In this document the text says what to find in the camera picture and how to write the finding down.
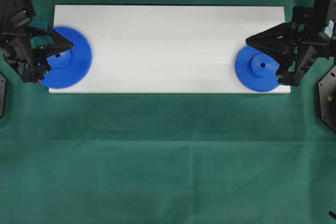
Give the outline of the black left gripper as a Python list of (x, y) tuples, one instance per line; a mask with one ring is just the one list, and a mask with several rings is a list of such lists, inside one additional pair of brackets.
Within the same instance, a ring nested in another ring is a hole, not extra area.
[(11, 15), (1, 10), (3, 59), (23, 82), (44, 81), (44, 75), (51, 72), (47, 58), (73, 47), (70, 40), (51, 27), (28, 28), (35, 16), (34, 11), (27, 9)]

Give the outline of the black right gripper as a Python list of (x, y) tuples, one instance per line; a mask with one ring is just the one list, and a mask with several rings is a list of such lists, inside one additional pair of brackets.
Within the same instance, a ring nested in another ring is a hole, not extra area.
[(335, 5), (295, 6), (291, 22), (246, 38), (246, 45), (280, 57), (278, 83), (298, 87), (317, 58), (335, 58)]

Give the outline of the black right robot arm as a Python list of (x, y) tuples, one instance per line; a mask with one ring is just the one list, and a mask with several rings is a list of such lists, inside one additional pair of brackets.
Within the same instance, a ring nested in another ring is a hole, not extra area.
[(246, 44), (279, 63), (280, 85), (297, 87), (319, 57), (335, 57), (335, 0), (295, 6), (290, 22), (250, 36)]

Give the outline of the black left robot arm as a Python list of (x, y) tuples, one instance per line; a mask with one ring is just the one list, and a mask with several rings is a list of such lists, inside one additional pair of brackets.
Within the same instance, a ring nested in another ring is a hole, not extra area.
[(1, 52), (23, 82), (43, 82), (51, 72), (47, 59), (73, 43), (35, 19), (31, 0), (1, 0)]

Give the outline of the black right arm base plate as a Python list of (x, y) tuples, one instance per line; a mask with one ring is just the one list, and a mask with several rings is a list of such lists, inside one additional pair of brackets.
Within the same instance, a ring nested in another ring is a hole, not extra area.
[(318, 83), (323, 122), (335, 132), (335, 65)]

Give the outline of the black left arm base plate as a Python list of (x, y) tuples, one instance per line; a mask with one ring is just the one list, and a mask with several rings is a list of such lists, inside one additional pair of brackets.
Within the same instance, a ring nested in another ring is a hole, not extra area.
[(6, 91), (6, 79), (0, 74), (0, 118), (4, 115), (4, 100)]

